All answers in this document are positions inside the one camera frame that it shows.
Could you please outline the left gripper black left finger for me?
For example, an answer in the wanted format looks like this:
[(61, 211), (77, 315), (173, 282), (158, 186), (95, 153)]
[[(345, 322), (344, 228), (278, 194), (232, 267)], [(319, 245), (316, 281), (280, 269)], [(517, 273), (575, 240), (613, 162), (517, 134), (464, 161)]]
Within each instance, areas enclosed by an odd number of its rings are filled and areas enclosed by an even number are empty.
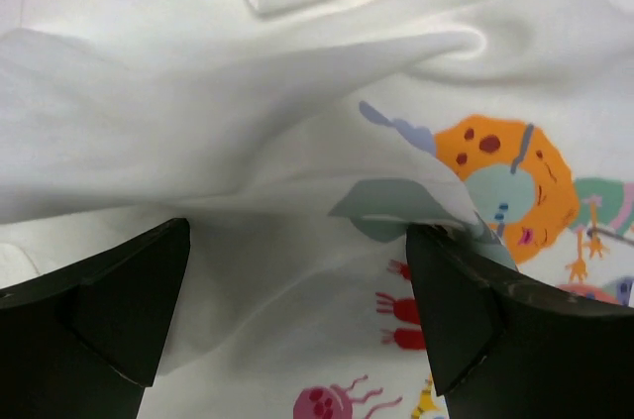
[(153, 386), (190, 253), (171, 219), (1, 291), (1, 415), (137, 417)]

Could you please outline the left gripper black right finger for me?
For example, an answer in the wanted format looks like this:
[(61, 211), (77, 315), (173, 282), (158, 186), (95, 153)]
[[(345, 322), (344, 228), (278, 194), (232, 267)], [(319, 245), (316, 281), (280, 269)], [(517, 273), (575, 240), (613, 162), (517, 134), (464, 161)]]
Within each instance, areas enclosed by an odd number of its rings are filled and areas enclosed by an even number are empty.
[(406, 258), (453, 418), (629, 418), (633, 312), (534, 280), (412, 225)]

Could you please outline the white cartoon-print t-shirt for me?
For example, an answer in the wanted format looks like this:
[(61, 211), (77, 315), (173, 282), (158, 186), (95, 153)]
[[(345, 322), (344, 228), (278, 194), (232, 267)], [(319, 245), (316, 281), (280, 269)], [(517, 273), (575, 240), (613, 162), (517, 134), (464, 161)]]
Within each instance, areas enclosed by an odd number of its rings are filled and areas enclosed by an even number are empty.
[(141, 418), (454, 418), (434, 226), (633, 308), (633, 0), (1, 0), (1, 284), (171, 218)]

